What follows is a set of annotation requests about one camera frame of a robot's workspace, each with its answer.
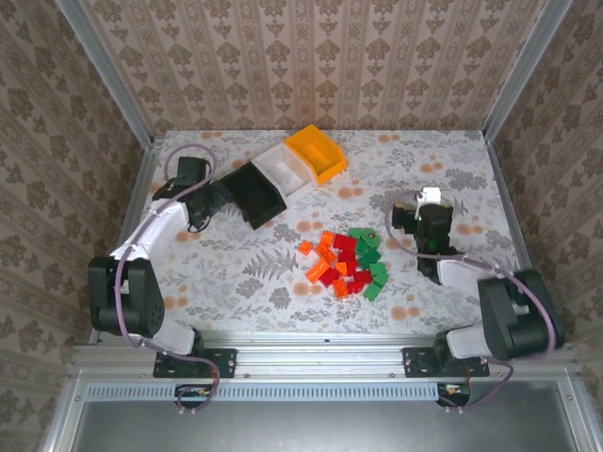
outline table surface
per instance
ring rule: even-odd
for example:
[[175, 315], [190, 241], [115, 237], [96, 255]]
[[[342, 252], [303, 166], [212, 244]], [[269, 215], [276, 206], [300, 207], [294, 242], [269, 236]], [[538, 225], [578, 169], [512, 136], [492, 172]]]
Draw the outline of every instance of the table surface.
[[[169, 132], [149, 187], [163, 185], [163, 166], [176, 146], [201, 143], [218, 158], [220, 178], [290, 136], [288, 131]], [[438, 186], [454, 207], [451, 245], [508, 269], [517, 266], [509, 225], [481, 132], [327, 131], [348, 169], [254, 231], [227, 204], [200, 234], [180, 233], [155, 268], [168, 315], [202, 330], [436, 333], [474, 323], [477, 299], [434, 284], [416, 259], [386, 239], [384, 213], [413, 190]], [[190, 149], [182, 155], [203, 156]], [[175, 174], [176, 158], [170, 174]], [[296, 249], [323, 231], [374, 228], [389, 282], [374, 302], [362, 294], [337, 299], [312, 285], [313, 264]], [[410, 235], [396, 237], [414, 246]]]

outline floral wallpaper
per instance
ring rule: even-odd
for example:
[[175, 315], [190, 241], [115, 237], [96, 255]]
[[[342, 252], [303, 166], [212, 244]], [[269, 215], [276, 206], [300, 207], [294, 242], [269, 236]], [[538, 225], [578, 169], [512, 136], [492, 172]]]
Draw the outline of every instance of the floral wallpaper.
[[576, 0], [496, 138], [533, 263], [603, 413], [603, 2]]
[[85, 0], [156, 134], [480, 129], [545, 0]]
[[0, 2], [0, 450], [36, 450], [139, 146], [53, 1]]

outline white storage bin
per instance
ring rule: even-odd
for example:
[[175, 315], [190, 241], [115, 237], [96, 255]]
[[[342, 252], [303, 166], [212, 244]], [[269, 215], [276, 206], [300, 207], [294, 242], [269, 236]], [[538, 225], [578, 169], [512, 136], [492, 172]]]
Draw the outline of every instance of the white storage bin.
[[287, 207], [317, 186], [312, 170], [283, 142], [252, 162], [277, 187]]

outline green lego brick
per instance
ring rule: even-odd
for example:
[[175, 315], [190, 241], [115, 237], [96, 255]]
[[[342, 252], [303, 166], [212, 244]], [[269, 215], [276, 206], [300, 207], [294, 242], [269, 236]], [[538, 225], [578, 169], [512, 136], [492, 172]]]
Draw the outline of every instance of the green lego brick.
[[369, 301], [374, 301], [375, 298], [379, 296], [380, 292], [381, 287], [379, 287], [373, 282], [367, 287], [367, 290], [365, 290], [365, 293], [363, 295], [365, 296], [365, 299], [368, 299]]
[[370, 274], [373, 275], [373, 277], [376, 275], [381, 275], [382, 273], [387, 273], [387, 269], [385, 268], [385, 264], [383, 262], [371, 264], [369, 268]]
[[367, 245], [369, 245], [371, 248], [377, 248], [381, 243], [381, 238], [377, 235], [374, 229], [363, 229], [361, 238], [367, 242]]
[[362, 229], [360, 229], [360, 228], [350, 228], [350, 230], [348, 231], [348, 235], [350, 237], [360, 238], [360, 236], [362, 235]]
[[379, 275], [373, 276], [373, 284], [377, 284], [381, 288], [387, 283], [387, 280], [389, 280], [387, 273], [380, 273]]
[[377, 261], [379, 261], [379, 259], [381, 259], [379, 252], [377, 250], [370, 250], [367, 252], [367, 254], [360, 258], [358, 265], [361, 267], [361, 269], [368, 270], [370, 265], [375, 264]]
[[356, 242], [356, 253], [365, 254], [369, 250], [370, 248], [368, 247], [367, 242], [365, 242], [362, 238], [359, 238]]

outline lego brick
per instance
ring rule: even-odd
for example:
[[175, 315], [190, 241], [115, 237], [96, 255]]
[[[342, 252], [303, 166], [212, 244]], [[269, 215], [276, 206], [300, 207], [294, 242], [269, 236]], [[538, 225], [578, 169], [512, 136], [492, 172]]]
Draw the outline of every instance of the lego brick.
[[367, 242], [365, 242], [362, 238], [356, 242], [356, 253], [365, 254], [366, 252], [368, 252], [368, 250], [370, 250], [370, 247], [367, 245]]
[[387, 273], [380, 273], [373, 276], [373, 284], [377, 284], [379, 287], [381, 287], [381, 289], [383, 289], [383, 286], [385, 283], [387, 283], [387, 280], [389, 280], [389, 275], [387, 275]]
[[381, 292], [381, 287], [379, 287], [375, 283], [372, 283], [367, 287], [367, 290], [365, 290], [364, 296], [369, 301], [374, 301], [375, 298], [379, 296], [380, 292]]
[[355, 281], [360, 281], [362, 283], [372, 283], [373, 275], [370, 274], [370, 271], [355, 271], [351, 276], [353, 276]]
[[381, 243], [381, 238], [377, 235], [374, 229], [364, 229], [361, 237], [371, 248], [377, 248]]
[[346, 237], [346, 240], [343, 243], [342, 250], [356, 252], [357, 243], [358, 240], [356, 240], [354, 237]]
[[343, 276], [348, 276], [348, 265], [345, 262], [337, 262], [335, 268]]
[[305, 276], [310, 283], [314, 284], [329, 267], [330, 266], [327, 261], [320, 259], [315, 266], [308, 270]]
[[348, 268], [348, 276], [351, 276], [356, 268], [358, 267], [358, 261], [349, 261], [346, 262], [346, 266]]
[[337, 248], [338, 250], [343, 250], [346, 246], [347, 237], [342, 234], [335, 234], [335, 238], [333, 239], [333, 248]]
[[318, 279], [324, 284], [325, 287], [329, 287], [331, 284], [333, 284], [333, 281], [338, 280], [339, 277], [341, 277], [341, 273], [330, 266], [324, 271], [324, 273], [322, 273], [322, 275], [320, 275]]
[[337, 259], [335, 253], [325, 244], [320, 242], [316, 247], [317, 254], [329, 264]]
[[333, 288], [335, 289], [335, 294], [339, 299], [347, 297], [350, 294], [348, 287], [346, 286], [346, 282], [343, 280], [334, 281]]
[[365, 283], [362, 281], [350, 281], [348, 282], [348, 292], [351, 294], [358, 294], [362, 291]]
[[368, 266], [368, 268], [370, 268], [370, 272], [373, 275], [373, 279], [375, 275], [387, 273], [387, 269], [385, 268], [385, 264], [383, 262], [376, 262], [375, 264], [371, 264], [370, 266]]
[[350, 228], [350, 230], [348, 231], [348, 235], [350, 237], [360, 238], [360, 235], [362, 235], [362, 229], [361, 228]]
[[371, 250], [360, 258], [358, 265], [361, 269], [366, 270], [371, 264], [375, 264], [377, 261], [379, 261], [379, 259], [381, 259], [379, 252], [377, 250]]
[[320, 243], [324, 243], [327, 247], [330, 247], [333, 244], [333, 239], [335, 238], [335, 234], [330, 231], [325, 231], [322, 233], [322, 237], [320, 238]]
[[337, 261], [349, 262], [356, 260], [356, 253], [354, 251], [342, 250], [337, 254]]
[[310, 242], [303, 241], [300, 245], [300, 247], [298, 248], [298, 251], [303, 254], [304, 256], [307, 256], [308, 254], [310, 254], [310, 251], [312, 250], [312, 244]]

